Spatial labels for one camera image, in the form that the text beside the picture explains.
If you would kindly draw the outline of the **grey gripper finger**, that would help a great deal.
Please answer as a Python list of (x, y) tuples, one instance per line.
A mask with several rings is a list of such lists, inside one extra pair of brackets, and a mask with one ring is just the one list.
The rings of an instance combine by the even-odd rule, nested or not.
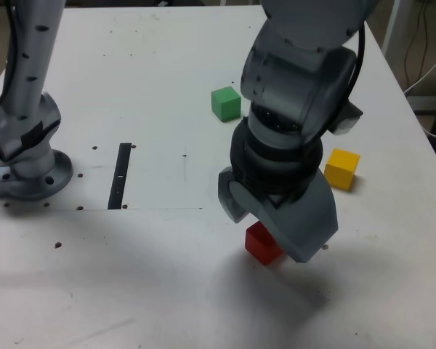
[(268, 198), (257, 198), (239, 182), (232, 181), (229, 189), (244, 212), (255, 216), (295, 262), (310, 261), (338, 230), (334, 195), (320, 170), (298, 200), (278, 208)]
[(230, 191), (230, 183), (235, 179), (233, 168), (223, 169), (218, 176), (218, 198), (227, 216), (234, 222), (239, 223), (248, 212), (241, 207), (233, 198)]

